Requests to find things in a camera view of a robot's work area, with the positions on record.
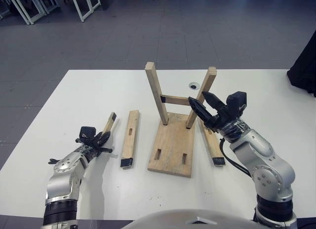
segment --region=black end cap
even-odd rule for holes
[[[128,168],[133,165],[133,158],[125,158],[120,160],[120,166],[122,168]]]

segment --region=robotic arm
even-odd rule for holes
[[[291,188],[294,170],[275,153],[267,140],[240,118],[247,105],[246,93],[236,92],[228,96],[226,105],[212,93],[203,92],[203,96],[216,109],[217,115],[212,116],[197,99],[191,97],[190,105],[207,128],[220,133],[231,143],[231,150],[246,167],[238,165],[237,168],[255,183],[258,205],[254,220],[272,228],[296,229]]]
[[[49,179],[45,201],[45,213],[41,229],[77,229],[77,201],[81,179],[89,162],[102,152],[112,149],[102,146],[110,137],[110,130],[116,119],[112,113],[104,130],[96,134],[94,127],[81,127],[77,143],[82,145],[62,160],[50,159],[55,164],[54,174]]]

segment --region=black cable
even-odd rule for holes
[[[305,228],[305,227],[310,226],[310,225],[316,225],[316,223],[307,223],[304,226],[299,227],[298,229],[302,229],[302,228]]]
[[[226,160],[233,165],[235,168],[237,168],[238,170],[242,171],[243,173],[245,173],[247,176],[251,177],[250,172],[244,168],[243,166],[239,165],[238,163],[234,162],[233,160],[231,160],[229,157],[226,156],[226,154],[224,153],[223,150],[223,145],[224,145],[225,139],[222,138],[221,142],[219,143],[219,149],[221,150],[223,156],[226,158]]]

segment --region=white table leg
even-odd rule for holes
[[[26,14],[23,12],[23,10],[20,8],[20,6],[17,4],[17,1],[15,0],[11,0],[12,3],[14,4],[14,6],[16,7],[16,9],[19,11],[21,17],[24,19],[25,23],[27,25],[30,24],[30,20],[28,19],[28,17],[26,16]]]

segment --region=wooden stick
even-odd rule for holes
[[[216,74],[217,74],[217,71],[216,71],[215,67],[208,68],[208,71],[205,75],[203,84],[202,84],[202,86],[198,92],[198,95],[197,95],[197,99],[200,102],[202,102],[202,103],[204,102],[204,97],[203,97],[202,92],[209,91],[209,89],[211,88],[211,86],[213,84],[214,79],[216,78]],[[194,111],[191,111],[189,114],[188,120],[187,120],[187,129],[191,129],[196,117],[197,117],[197,114],[195,114]]]
[[[139,124],[139,111],[130,111],[124,138],[123,151],[121,154],[120,166],[131,167],[135,156],[136,134]]]
[[[161,101],[163,103],[170,103],[170,104],[177,104],[177,105],[184,105],[184,106],[190,105],[187,97],[161,95]]]
[[[105,125],[105,127],[104,127],[104,129],[102,131],[102,134],[111,131],[111,128],[113,126],[113,123],[114,123],[114,120],[116,119],[116,117],[117,117],[117,114],[112,112],[110,117],[109,117],[109,120],[108,120],[107,124]]]
[[[161,98],[160,98],[161,88],[160,88],[155,64],[153,62],[147,62],[146,67],[145,67],[145,71],[146,71],[147,78],[148,78],[148,81],[150,84],[150,88],[152,89],[152,92],[154,95],[154,99],[155,99],[155,102],[156,102],[156,105],[158,108],[158,112],[159,112],[161,121],[162,121],[163,125],[167,125],[168,124],[168,115],[167,115],[166,106],[164,103],[162,103]]]
[[[203,129],[203,133],[207,142],[207,148],[211,155],[211,158],[213,159],[214,165],[215,166],[225,165],[225,159],[219,148],[218,139],[215,133],[213,133],[212,130],[207,129],[200,118],[199,118],[199,123],[201,125],[201,128]]]

